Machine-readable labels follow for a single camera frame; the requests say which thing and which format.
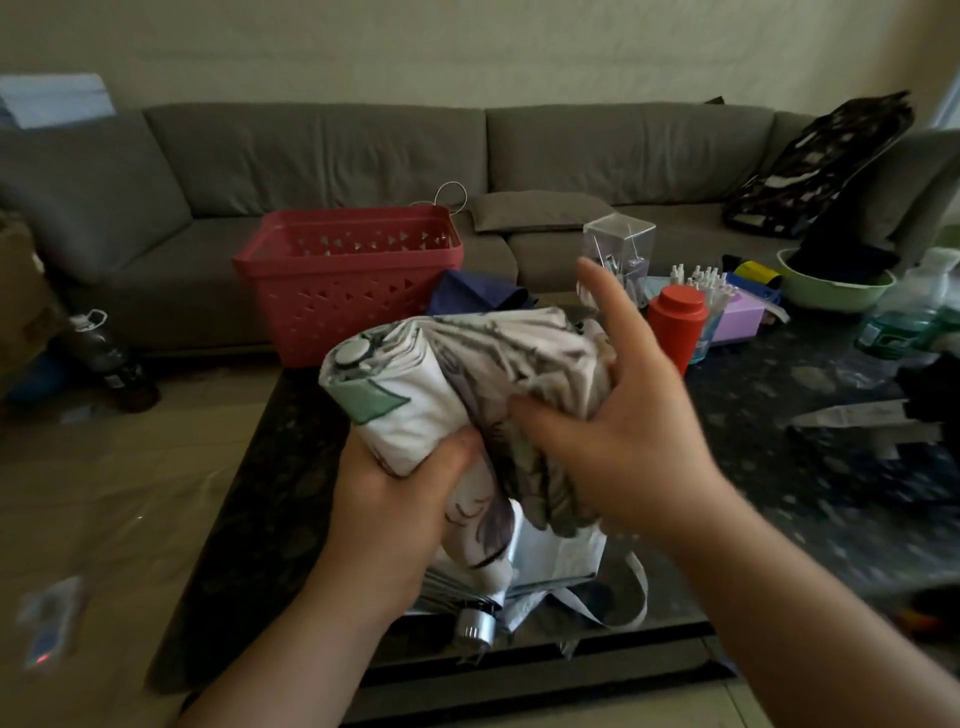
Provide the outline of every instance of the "black marble table top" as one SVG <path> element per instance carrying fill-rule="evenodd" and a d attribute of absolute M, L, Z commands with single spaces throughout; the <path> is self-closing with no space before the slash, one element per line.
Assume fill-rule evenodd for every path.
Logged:
<path fill-rule="evenodd" d="M 911 446 L 901 461 L 878 461 L 860 431 L 784 427 L 823 406 L 898 395 L 894 385 L 865 394 L 836 384 L 833 362 L 856 327 L 798 312 L 788 326 L 711 350 L 686 376 L 710 446 L 755 507 L 857 593 L 960 581 L 960 475 L 944 450 Z M 324 543 L 347 431 L 315 369 L 281 375 L 154 659 L 152 688 L 208 684 L 297 593 Z M 641 629 L 706 619 L 669 560 L 629 538 L 609 539 L 598 578 L 575 589 L 597 617 L 626 622 L 642 607 L 624 564 L 631 550 L 650 580 Z M 449 657 L 450 628 L 441 617 L 401 619 L 373 664 Z M 602 633 L 548 598 L 497 649 Z"/>

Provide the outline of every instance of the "red bottle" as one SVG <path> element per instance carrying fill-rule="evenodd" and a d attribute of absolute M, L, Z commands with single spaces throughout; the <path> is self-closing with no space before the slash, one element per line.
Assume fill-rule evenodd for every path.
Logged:
<path fill-rule="evenodd" d="M 682 375 L 707 320 L 707 297 L 689 285 L 668 285 L 647 307 L 657 343 Z"/>

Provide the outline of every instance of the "green bowl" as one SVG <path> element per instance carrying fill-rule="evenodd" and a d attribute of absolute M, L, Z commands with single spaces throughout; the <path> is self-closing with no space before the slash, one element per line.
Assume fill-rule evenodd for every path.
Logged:
<path fill-rule="evenodd" d="M 802 308 L 819 308 L 839 313 L 863 313 L 871 308 L 897 277 L 890 271 L 884 271 L 884 281 L 877 285 L 859 285 L 857 283 L 837 283 L 833 280 L 815 279 L 798 273 L 787 261 L 799 250 L 788 248 L 777 253 L 780 262 L 780 274 L 783 284 L 780 292 L 789 302 Z"/>

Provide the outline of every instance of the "cardboard box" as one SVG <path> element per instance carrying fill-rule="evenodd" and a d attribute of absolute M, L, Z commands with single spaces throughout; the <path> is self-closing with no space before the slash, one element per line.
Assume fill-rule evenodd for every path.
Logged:
<path fill-rule="evenodd" d="M 30 229 L 0 211 L 0 395 L 65 323 L 34 252 Z"/>

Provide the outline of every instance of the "coffee table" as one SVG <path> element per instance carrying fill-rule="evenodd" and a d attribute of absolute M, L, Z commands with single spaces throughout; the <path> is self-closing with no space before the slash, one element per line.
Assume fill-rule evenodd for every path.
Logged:
<path fill-rule="evenodd" d="M 686 381 L 718 463 L 754 506 L 865 597 L 960 580 L 960 474 L 944 451 L 917 446 L 880 463 L 861 435 L 786 431 L 793 415 L 853 400 L 832 362 L 857 323 L 797 312 L 787 327 L 712 351 Z M 315 369 L 285 371 L 155 657 L 159 692 L 209 684 L 289 603 L 320 552 L 348 422 Z M 636 413 L 642 417 L 642 411 Z M 660 552 L 610 539 L 597 580 L 576 588 L 600 619 L 643 604 L 623 566 L 634 551 L 650 580 L 648 618 L 611 634 L 549 598 L 478 667 L 449 645 L 452 618 L 398 621 L 384 638 L 348 719 L 417 713 L 417 724 L 729 674 L 699 640 L 711 634 L 683 576 Z M 579 641 L 572 661 L 559 644 Z M 410 690 L 416 681 L 416 690 Z M 468 714 L 458 711 L 467 710 Z"/>

